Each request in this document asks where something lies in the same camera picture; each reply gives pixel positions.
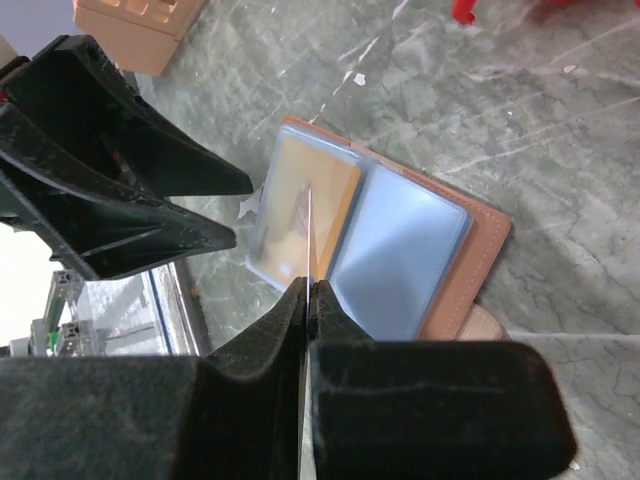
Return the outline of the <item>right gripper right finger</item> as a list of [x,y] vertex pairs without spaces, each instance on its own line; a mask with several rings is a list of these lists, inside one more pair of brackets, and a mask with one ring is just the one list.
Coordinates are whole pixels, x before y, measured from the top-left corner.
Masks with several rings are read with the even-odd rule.
[[513,341],[374,341],[311,290],[320,479],[551,479],[578,444],[540,353]]

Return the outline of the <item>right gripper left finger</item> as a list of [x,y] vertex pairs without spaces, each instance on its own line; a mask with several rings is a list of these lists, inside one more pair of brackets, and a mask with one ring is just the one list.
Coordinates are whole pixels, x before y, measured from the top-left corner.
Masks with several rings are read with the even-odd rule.
[[5,479],[295,479],[306,283],[207,356],[7,358]]

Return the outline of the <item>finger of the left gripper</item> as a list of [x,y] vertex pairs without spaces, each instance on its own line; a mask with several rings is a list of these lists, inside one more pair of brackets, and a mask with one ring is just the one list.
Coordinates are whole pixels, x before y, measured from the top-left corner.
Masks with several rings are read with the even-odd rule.
[[232,249],[228,227],[112,180],[1,107],[1,221],[36,233],[86,280],[120,279]]
[[241,195],[249,176],[191,139],[131,87],[89,35],[61,35],[2,69],[2,95],[57,145],[157,196]]

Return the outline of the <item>brown leather card holder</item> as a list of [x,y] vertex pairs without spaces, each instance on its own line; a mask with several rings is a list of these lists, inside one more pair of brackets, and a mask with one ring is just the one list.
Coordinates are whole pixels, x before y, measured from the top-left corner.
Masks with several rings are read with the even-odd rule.
[[[276,143],[285,130],[335,144],[361,168],[328,275],[314,279],[331,284],[364,331],[377,340],[504,338],[476,297],[510,233],[507,215],[309,122],[285,118]],[[257,218],[265,183],[241,206]]]

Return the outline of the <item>gold magnetic stripe card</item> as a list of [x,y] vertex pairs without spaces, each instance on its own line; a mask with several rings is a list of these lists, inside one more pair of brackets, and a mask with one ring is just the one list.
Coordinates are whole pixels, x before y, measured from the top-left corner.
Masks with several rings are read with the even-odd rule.
[[281,132],[259,205],[248,266],[285,288],[307,274],[325,279],[362,171],[346,150],[327,141]]

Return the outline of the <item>red bin with cards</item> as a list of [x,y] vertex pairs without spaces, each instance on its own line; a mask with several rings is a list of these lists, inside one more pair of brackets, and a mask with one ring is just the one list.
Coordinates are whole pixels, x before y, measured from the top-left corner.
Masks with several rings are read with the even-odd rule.
[[453,0],[451,3],[451,16],[460,25],[472,25],[475,21],[473,8],[476,0]]

